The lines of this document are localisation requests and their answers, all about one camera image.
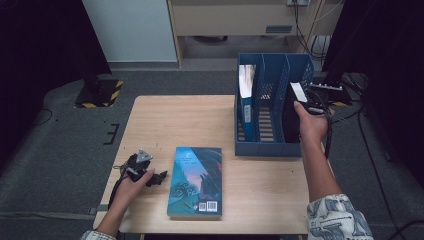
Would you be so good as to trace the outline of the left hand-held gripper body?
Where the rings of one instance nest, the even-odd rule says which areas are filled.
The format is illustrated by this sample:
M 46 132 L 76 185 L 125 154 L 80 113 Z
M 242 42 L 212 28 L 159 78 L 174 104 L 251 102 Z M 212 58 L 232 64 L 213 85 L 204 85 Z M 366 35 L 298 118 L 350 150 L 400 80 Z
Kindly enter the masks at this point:
M 133 182 L 137 182 L 144 175 L 152 159 L 153 156 L 143 149 L 129 157 L 126 172 Z

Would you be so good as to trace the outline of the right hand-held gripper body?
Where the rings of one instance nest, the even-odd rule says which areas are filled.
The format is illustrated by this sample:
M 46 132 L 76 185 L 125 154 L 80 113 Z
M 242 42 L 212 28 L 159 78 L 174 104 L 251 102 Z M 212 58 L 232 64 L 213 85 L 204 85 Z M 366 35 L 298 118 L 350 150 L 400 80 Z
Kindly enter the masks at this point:
M 312 115 L 328 115 L 329 110 L 329 96 L 332 92 L 341 92 L 342 87 L 333 87 L 322 84 L 309 84 L 306 88 L 306 110 Z

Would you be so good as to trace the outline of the teal illustrated book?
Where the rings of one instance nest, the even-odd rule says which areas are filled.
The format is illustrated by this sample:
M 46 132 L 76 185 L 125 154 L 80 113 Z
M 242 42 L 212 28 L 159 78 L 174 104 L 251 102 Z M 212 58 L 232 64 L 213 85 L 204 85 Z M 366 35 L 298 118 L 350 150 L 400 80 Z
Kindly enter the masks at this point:
M 179 146 L 174 156 L 167 215 L 178 220 L 222 216 L 222 149 Z

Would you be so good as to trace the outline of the black book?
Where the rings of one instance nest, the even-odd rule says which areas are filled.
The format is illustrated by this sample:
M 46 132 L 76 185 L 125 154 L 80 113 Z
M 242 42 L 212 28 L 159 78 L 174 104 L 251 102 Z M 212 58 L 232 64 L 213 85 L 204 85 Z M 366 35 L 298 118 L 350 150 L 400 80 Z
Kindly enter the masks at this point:
M 296 143 L 299 138 L 299 116 L 294 109 L 294 102 L 307 102 L 307 96 L 299 82 L 290 82 L 286 88 L 282 127 L 284 138 L 287 143 Z

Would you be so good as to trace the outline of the blue plastic file rack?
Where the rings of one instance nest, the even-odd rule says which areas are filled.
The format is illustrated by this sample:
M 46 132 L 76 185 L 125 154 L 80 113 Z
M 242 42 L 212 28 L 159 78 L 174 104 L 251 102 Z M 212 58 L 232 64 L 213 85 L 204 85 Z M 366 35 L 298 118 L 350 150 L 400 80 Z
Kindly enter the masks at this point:
M 234 136 L 237 156 L 298 157 L 299 140 L 287 143 L 282 115 L 287 85 L 299 82 L 304 88 L 312 83 L 314 64 L 307 54 L 241 53 L 240 65 L 255 65 L 252 91 L 254 138 L 246 141 L 240 95 L 234 101 Z

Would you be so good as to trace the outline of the light blue book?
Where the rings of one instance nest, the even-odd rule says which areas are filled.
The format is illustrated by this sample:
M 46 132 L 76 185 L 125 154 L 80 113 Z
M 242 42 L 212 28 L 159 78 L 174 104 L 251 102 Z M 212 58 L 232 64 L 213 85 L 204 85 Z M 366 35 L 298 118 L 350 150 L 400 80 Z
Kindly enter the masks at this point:
M 250 64 L 239 66 L 239 94 L 246 141 L 252 141 L 254 138 L 252 91 L 255 69 L 256 66 Z

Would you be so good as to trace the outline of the person's left hand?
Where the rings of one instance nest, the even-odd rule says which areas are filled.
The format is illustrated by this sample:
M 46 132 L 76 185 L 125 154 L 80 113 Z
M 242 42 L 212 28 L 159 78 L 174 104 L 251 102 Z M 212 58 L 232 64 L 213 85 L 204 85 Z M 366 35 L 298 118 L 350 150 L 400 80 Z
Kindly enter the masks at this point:
M 129 205 L 139 196 L 146 183 L 153 177 L 155 170 L 148 170 L 138 181 L 133 182 L 127 175 L 120 182 L 110 209 L 126 211 Z

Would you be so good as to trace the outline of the person's right hand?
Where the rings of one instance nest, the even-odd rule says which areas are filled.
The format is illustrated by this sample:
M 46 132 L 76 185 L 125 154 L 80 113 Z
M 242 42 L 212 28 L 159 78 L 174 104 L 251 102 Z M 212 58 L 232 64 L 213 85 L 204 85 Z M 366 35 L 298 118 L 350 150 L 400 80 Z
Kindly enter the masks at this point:
M 300 119 L 300 136 L 303 142 L 320 143 L 327 135 L 329 120 L 326 115 L 311 115 L 297 101 L 293 104 Z

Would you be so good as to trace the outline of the black yellow-striped stand base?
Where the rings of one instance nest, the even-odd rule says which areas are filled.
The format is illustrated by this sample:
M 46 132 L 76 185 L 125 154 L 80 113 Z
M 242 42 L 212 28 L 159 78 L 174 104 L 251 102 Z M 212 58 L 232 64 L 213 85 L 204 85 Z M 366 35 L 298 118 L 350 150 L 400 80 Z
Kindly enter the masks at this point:
M 123 82 L 118 79 L 97 80 L 84 83 L 75 100 L 76 108 L 111 107 L 118 97 Z
M 329 102 L 334 106 L 352 105 L 352 99 L 346 89 L 342 91 L 331 91 L 329 93 Z

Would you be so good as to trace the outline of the grey tape piece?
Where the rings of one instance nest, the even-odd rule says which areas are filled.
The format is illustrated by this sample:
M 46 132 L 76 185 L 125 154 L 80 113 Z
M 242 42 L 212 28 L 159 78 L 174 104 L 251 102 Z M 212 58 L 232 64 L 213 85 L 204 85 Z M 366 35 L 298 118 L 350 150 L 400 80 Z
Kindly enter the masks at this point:
M 88 214 L 89 215 L 96 215 L 98 212 L 107 211 L 108 209 L 109 208 L 108 208 L 108 205 L 107 204 L 100 204 L 100 205 L 98 205 L 96 207 L 89 208 Z

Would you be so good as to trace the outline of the black curtain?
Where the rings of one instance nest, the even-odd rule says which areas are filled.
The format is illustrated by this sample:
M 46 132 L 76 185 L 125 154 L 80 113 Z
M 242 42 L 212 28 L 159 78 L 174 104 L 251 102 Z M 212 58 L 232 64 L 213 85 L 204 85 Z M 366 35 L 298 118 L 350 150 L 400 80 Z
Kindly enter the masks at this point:
M 83 0 L 0 0 L 0 174 L 46 93 L 82 78 L 79 63 L 110 71 Z
M 346 0 L 323 67 L 369 79 L 365 102 L 392 160 L 424 188 L 424 0 Z

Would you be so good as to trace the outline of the beige cabinet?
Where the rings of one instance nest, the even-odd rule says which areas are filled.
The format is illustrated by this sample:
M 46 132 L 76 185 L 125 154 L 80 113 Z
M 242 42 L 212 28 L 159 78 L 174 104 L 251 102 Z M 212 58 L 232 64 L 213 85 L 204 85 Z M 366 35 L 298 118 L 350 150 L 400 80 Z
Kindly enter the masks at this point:
M 346 0 L 310 0 L 287 6 L 287 0 L 167 0 L 177 63 L 185 42 L 204 36 L 282 36 L 289 50 L 305 53 L 316 36 L 333 34 Z

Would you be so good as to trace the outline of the white panel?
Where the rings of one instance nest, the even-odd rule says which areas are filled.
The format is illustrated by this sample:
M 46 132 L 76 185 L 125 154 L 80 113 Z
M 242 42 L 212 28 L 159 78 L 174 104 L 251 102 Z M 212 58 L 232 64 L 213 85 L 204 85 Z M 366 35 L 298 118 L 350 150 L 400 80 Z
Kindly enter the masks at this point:
M 108 62 L 176 62 L 167 0 L 82 0 Z

